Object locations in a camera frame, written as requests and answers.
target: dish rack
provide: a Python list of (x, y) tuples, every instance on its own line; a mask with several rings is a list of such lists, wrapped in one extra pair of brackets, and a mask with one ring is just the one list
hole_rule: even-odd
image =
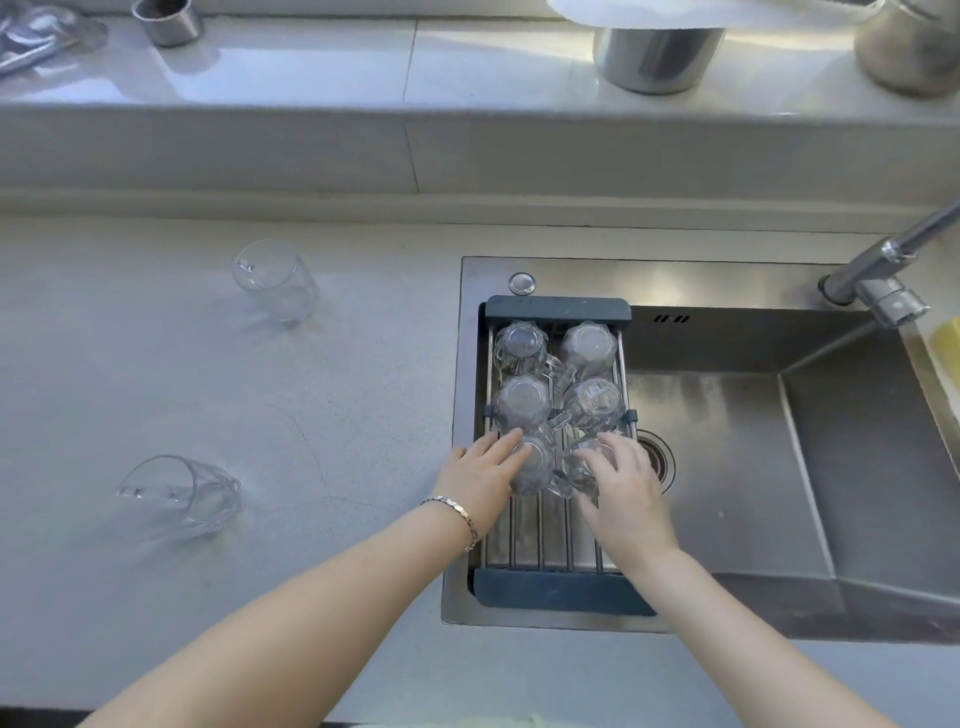
[[(549, 351), (557, 355), (566, 331), (584, 321), (605, 324), (617, 340), (617, 357), (611, 380), (623, 395), (627, 414), (623, 426), (636, 437), (636, 411), (630, 409), (622, 331), (631, 322), (630, 305), (623, 299), (493, 296), (481, 312), (481, 365), (477, 436), (495, 429), (493, 398), (499, 377), (493, 365), (496, 334), (514, 321), (537, 324), (549, 338)], [(562, 404), (549, 378), (555, 413)], [(561, 468), (572, 433), (557, 433), (555, 468)], [(543, 490), (535, 495), (511, 496), (490, 533), (468, 560), (468, 584), (487, 607), (545, 609), (652, 617), (655, 612), (640, 597), (590, 534), (586, 521), (570, 500)]]

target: forearm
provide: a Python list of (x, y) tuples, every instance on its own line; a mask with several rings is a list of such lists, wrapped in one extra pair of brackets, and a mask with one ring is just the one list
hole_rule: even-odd
[(669, 553), (651, 572), (634, 574), (631, 581), (670, 623), (747, 728), (894, 726), (681, 551)]
[[(424, 505), (229, 616), (91, 725), (126, 725), (133, 716), (148, 728), (318, 725), (403, 611), (468, 543), (456, 513)], [(163, 707), (171, 704), (175, 713)]]

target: sink drain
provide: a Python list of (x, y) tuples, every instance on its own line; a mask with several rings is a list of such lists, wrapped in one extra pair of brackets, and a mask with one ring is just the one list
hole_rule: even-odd
[(644, 429), (636, 431), (636, 441), (650, 456), (650, 465), (653, 466), (654, 473), (657, 474), (663, 486), (662, 492), (666, 493), (677, 475), (677, 463), (673, 459), (673, 452), (660, 437)]

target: person's left hand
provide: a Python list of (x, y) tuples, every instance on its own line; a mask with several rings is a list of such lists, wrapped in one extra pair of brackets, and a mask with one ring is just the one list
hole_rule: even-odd
[(530, 456), (530, 446), (514, 452), (523, 433), (519, 429), (496, 439), (491, 432), (466, 448), (454, 448), (440, 468), (432, 496), (446, 496), (467, 511), (483, 538), (510, 496), (510, 481)]

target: stainless steel sink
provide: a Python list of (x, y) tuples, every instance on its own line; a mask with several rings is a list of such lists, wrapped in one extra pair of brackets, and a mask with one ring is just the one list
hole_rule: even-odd
[[(483, 432), (483, 306), (510, 294), (512, 274), (531, 274), (535, 296), (622, 298), (638, 437), (681, 545), (788, 636), (958, 643), (960, 428), (916, 330), (878, 330), (869, 313), (825, 303), (817, 281), (829, 270), (465, 258), (454, 442)], [(481, 560), (614, 573), (576, 509), (551, 495), (513, 499), (488, 543), (447, 571), (444, 621), (667, 629), (615, 609), (484, 606), (471, 590)]]

